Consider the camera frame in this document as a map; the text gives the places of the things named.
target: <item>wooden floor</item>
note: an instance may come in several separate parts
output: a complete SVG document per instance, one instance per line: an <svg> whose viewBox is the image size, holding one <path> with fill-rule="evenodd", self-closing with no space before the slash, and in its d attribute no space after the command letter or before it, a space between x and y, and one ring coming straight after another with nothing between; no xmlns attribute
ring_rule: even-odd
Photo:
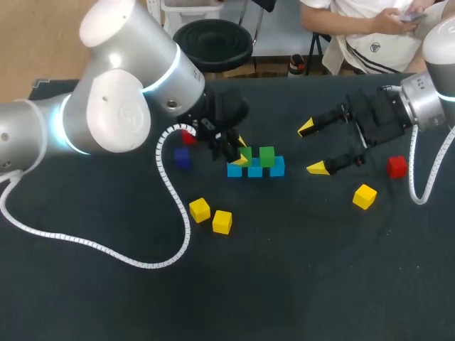
<svg viewBox="0 0 455 341"><path fill-rule="evenodd" d="M89 53L79 40L79 25L95 2L1 1L0 102L27 97L36 78L81 76Z"/></svg>

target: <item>red cube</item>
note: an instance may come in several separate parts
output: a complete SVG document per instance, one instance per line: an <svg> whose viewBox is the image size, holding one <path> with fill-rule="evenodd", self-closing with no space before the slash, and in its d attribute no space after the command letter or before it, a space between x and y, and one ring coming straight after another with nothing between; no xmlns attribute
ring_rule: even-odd
<svg viewBox="0 0 455 341"><path fill-rule="evenodd" d="M402 156L389 158L387 162L387 173L392 179L403 178L407 174L407 163Z"/></svg>
<svg viewBox="0 0 455 341"><path fill-rule="evenodd" d="M191 144L198 143L198 140L196 140L196 138L193 135L191 135L190 133L188 133L186 130L182 130L181 134L182 134L183 144L189 146Z"/></svg>

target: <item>robotic arm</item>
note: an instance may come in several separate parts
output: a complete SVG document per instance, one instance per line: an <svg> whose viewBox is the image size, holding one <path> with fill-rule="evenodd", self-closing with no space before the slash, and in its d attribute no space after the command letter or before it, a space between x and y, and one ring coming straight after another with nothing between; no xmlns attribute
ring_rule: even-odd
<svg viewBox="0 0 455 341"><path fill-rule="evenodd" d="M333 175L352 164L361 166L368 149L402 136L411 126L414 126L413 148L418 130L426 131L443 123L454 127L454 51L455 18L451 18L435 27L425 38L423 53L427 71L404 79L399 87L382 87L372 97L358 90L348 95L346 103L339 104L333 111L310 118L299 130L301 137L344 121L352 126L355 141L347 153L309 166L310 173ZM450 143L451 140L446 140L444 150ZM413 160L412 151L409 160L409 179L412 181Z"/></svg>
<svg viewBox="0 0 455 341"><path fill-rule="evenodd" d="M234 126L249 108L241 94L206 88L204 76L141 4L98 1L80 38L92 58L73 93L0 104L0 173L31 170L59 153L134 150L150 132L147 100L192 126L214 158L242 158Z"/></svg>

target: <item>blue cube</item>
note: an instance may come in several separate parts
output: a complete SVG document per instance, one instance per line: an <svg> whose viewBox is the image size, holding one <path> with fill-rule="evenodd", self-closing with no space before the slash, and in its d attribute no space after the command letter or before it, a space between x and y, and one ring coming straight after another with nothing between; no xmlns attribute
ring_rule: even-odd
<svg viewBox="0 0 455 341"><path fill-rule="evenodd" d="M173 153L173 159L176 162L177 168L190 169L190 150L188 148L177 148Z"/></svg>
<svg viewBox="0 0 455 341"><path fill-rule="evenodd" d="M262 167L259 158L253 158L248 167L248 178L262 178Z"/></svg>
<svg viewBox="0 0 455 341"><path fill-rule="evenodd" d="M227 164L227 177L228 178L241 178L242 169L243 169L242 167L228 163Z"/></svg>
<svg viewBox="0 0 455 341"><path fill-rule="evenodd" d="M284 158L282 156L275 156L275 166L270 168L270 178L284 176Z"/></svg>

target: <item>black table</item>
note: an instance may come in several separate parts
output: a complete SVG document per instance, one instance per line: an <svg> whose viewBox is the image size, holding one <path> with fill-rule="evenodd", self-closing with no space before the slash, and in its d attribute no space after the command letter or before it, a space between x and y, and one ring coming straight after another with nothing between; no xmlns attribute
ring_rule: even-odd
<svg viewBox="0 0 455 341"><path fill-rule="evenodd" d="M251 104L240 127L254 147L272 145L287 163L277 179L227 179L204 146L193 168L175 170L185 204L204 197L233 213L230 236L210 222L192 226L187 253L146 271L76 244L41 239L0 220L0 340L453 340L455 228L449 151L427 205L412 203L407 180L390 180L390 156L407 158L410 135L381 146L362 168L333 176L305 167L347 146L346 127L301 140L297 129L347 92L397 84L402 76L305 77L214 82L239 87ZM33 96L74 86L45 85ZM13 192L13 216L45 231L95 240L142 261L180 247L183 225L154 164L166 119L138 151L45 161ZM447 134L422 135L421 192ZM366 183L378 191L367 211L352 204Z"/></svg>

